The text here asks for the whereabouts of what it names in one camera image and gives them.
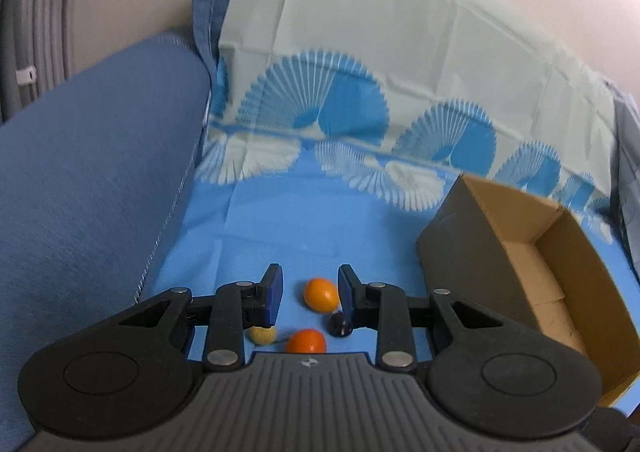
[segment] tomato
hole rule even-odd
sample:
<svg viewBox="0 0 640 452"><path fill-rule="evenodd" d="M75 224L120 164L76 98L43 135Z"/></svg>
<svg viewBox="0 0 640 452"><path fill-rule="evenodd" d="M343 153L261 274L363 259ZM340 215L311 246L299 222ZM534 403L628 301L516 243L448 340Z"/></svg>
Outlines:
<svg viewBox="0 0 640 452"><path fill-rule="evenodd" d="M305 303L317 313L333 313L338 308L338 288L325 278L313 278L306 283L303 294Z"/></svg>
<svg viewBox="0 0 640 452"><path fill-rule="evenodd" d="M302 329L292 334L285 347L287 353L300 353L308 355L312 353L325 353L326 340L320 331L315 329Z"/></svg>

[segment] orange ball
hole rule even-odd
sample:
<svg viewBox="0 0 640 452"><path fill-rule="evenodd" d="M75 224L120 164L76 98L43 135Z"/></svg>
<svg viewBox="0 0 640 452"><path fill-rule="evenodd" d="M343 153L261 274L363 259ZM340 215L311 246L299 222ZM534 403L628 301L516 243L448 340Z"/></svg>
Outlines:
<svg viewBox="0 0 640 452"><path fill-rule="evenodd" d="M287 353L300 353L309 355L312 353L325 353L326 340L320 331L315 329L302 329L290 336L285 347Z"/></svg>
<svg viewBox="0 0 640 452"><path fill-rule="evenodd" d="M309 308L323 314L333 313L340 303L338 288L325 278L313 278L308 281L303 297Z"/></svg>

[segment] yellow ball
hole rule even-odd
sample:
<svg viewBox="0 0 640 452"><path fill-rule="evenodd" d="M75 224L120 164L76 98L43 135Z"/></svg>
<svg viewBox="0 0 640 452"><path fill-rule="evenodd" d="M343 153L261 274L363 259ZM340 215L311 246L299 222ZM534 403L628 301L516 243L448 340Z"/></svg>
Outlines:
<svg viewBox="0 0 640 452"><path fill-rule="evenodd" d="M247 334L251 341L257 346L270 346L276 341L278 332L276 326L271 327L249 327Z"/></svg>

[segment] silver screw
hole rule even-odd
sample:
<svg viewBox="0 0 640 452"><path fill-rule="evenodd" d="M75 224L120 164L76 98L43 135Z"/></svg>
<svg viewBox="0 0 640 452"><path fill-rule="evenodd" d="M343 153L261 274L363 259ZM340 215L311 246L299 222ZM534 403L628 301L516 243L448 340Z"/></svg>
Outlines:
<svg viewBox="0 0 640 452"><path fill-rule="evenodd" d="M389 351L382 355L382 361L389 367L404 368L414 362L414 357L404 351Z"/></svg>
<svg viewBox="0 0 640 452"><path fill-rule="evenodd" d="M213 366L232 366L238 358L238 353L230 349L216 349L207 355L207 361Z"/></svg>

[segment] white clip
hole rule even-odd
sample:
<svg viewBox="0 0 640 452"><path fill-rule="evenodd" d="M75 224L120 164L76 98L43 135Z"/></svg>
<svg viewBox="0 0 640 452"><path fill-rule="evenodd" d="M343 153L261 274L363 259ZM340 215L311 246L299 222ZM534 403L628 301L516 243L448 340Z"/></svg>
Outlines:
<svg viewBox="0 0 640 452"><path fill-rule="evenodd" d="M18 80L18 85L29 85L30 83L36 83L38 79L36 74L36 68L33 66L25 67L15 71L15 79Z"/></svg>

